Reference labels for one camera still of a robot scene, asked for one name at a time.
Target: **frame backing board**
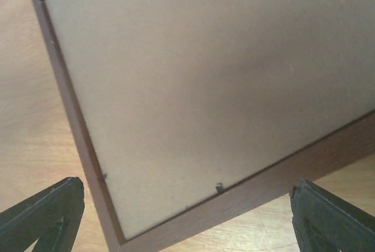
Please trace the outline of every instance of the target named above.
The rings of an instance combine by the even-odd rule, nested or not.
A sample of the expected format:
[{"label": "frame backing board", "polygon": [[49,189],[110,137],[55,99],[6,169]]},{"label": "frame backing board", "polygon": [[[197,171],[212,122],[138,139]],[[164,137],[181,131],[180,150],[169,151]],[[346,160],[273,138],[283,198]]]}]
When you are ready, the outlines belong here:
[{"label": "frame backing board", "polygon": [[125,236],[371,111],[372,6],[47,0]]}]

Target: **wood grain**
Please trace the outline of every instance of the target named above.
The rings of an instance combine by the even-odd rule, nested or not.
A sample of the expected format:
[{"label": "wood grain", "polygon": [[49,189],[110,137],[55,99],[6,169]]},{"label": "wood grain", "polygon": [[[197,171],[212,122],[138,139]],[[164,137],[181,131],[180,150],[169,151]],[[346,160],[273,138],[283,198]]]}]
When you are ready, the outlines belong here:
[{"label": "wood grain", "polygon": [[[84,180],[30,0],[0,0],[0,210],[65,176]],[[317,182],[375,214],[375,156]],[[73,251],[107,251],[85,183]],[[164,251],[298,251],[283,196]]]}]

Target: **black plastic part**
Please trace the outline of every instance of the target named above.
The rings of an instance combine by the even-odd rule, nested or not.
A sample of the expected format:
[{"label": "black plastic part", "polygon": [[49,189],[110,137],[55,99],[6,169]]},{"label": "black plastic part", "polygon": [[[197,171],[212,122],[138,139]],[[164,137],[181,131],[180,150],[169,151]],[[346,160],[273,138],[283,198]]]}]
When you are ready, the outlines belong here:
[{"label": "black plastic part", "polygon": [[79,178],[66,178],[0,213],[0,251],[71,251],[84,210]]},{"label": "black plastic part", "polygon": [[375,217],[308,180],[290,197],[301,252],[375,251]]}]

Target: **dark brown frame edge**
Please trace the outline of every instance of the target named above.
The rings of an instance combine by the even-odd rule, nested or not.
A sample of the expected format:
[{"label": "dark brown frame edge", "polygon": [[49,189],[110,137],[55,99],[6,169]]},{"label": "dark brown frame edge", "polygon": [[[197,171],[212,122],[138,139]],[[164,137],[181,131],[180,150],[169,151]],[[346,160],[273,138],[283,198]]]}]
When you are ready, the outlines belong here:
[{"label": "dark brown frame edge", "polygon": [[250,176],[221,195],[125,241],[45,0],[32,1],[110,251],[161,250],[288,193],[301,178],[315,180],[375,152],[373,111]]}]

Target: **wooden frame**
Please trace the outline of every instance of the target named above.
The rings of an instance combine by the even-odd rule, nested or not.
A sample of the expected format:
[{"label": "wooden frame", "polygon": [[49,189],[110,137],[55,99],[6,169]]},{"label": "wooden frame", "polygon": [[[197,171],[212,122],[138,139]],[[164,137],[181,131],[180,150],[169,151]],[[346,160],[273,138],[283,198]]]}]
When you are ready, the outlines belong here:
[{"label": "wooden frame", "polygon": [[251,175],[225,192],[126,240],[60,50],[45,0],[32,0],[81,163],[110,251],[158,251],[289,192],[375,151],[375,111]]}]

